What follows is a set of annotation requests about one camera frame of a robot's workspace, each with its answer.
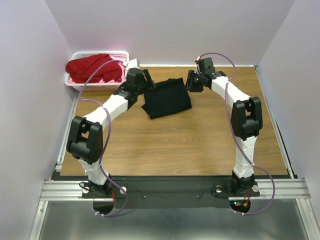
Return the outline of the black t shirt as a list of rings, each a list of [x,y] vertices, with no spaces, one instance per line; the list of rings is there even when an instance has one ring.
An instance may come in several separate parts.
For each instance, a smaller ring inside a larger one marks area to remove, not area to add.
[[[169,78],[155,84],[155,89],[144,94],[141,107],[150,119],[174,115],[192,108],[183,78]]]

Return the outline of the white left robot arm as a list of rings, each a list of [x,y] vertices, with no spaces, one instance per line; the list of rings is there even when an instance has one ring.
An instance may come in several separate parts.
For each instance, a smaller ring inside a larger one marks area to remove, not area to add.
[[[111,122],[128,111],[138,100],[138,96],[156,88],[147,69],[130,68],[126,80],[115,90],[105,103],[85,116],[75,116],[70,125],[66,142],[66,151],[77,159],[86,171],[88,183],[81,188],[94,192],[100,197],[111,193],[110,174],[102,169],[102,157],[108,145],[103,133],[108,129],[111,134]]]

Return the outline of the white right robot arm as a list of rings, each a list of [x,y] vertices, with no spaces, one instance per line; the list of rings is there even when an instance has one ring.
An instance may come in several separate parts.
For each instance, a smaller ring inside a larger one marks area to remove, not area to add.
[[[242,195],[255,184],[254,151],[263,127],[261,100],[237,88],[224,72],[215,69],[210,57],[199,56],[195,63],[196,69],[188,72],[186,90],[200,93],[207,87],[225,101],[230,130],[236,144],[229,191]]]

